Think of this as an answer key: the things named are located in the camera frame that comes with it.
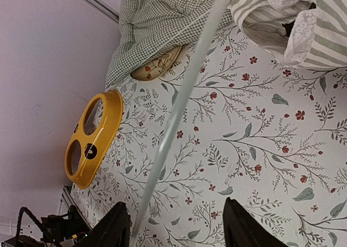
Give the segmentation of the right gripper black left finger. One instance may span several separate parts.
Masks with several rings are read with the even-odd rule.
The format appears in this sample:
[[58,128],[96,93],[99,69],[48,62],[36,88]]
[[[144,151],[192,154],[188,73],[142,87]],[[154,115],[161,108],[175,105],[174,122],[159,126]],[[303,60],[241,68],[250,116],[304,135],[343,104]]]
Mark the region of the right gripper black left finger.
[[130,246],[130,217],[124,202],[116,203],[78,247]]

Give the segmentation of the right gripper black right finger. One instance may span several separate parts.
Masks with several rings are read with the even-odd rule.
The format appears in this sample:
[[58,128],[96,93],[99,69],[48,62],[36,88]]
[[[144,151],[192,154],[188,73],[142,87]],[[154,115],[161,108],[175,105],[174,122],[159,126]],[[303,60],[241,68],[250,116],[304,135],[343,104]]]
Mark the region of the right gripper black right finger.
[[226,247],[286,247],[283,242],[267,232],[235,199],[226,199],[222,218]]

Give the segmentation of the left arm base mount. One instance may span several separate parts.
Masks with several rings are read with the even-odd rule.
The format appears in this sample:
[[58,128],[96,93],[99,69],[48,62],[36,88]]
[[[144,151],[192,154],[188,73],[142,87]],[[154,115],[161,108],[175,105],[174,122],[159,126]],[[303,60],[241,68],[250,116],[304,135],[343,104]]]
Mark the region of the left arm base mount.
[[[40,240],[21,233],[24,214],[41,231],[42,238]],[[73,246],[76,246],[77,242],[87,237],[90,231],[90,226],[74,205],[69,206],[65,214],[51,214],[41,219],[37,219],[27,207],[21,207],[15,235],[1,240],[1,246],[63,246],[63,243],[68,240],[72,240]]]

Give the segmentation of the green striped pet tent fabric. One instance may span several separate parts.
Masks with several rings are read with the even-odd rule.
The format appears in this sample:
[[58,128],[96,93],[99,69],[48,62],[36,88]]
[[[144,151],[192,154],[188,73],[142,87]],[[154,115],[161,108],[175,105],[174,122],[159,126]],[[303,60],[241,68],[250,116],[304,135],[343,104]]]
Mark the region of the green striped pet tent fabric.
[[284,65],[346,66],[346,0],[230,0],[242,33]]

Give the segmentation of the green checkered cushion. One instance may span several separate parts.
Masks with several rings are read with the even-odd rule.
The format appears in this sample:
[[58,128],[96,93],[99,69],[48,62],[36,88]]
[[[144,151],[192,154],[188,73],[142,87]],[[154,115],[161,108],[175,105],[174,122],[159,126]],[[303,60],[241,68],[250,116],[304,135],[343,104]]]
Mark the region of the green checkered cushion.
[[175,47],[196,42],[215,0],[121,0],[120,44],[106,88]]

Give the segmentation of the left aluminium corner post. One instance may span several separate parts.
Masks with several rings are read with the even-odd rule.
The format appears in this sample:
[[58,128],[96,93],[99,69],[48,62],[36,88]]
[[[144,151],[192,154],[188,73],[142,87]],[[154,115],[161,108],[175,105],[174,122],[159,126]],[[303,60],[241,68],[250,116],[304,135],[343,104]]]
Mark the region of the left aluminium corner post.
[[105,1],[103,0],[83,0],[83,1],[91,5],[93,8],[96,8],[98,11],[106,15],[116,24],[119,23],[119,13],[110,5],[106,4]]

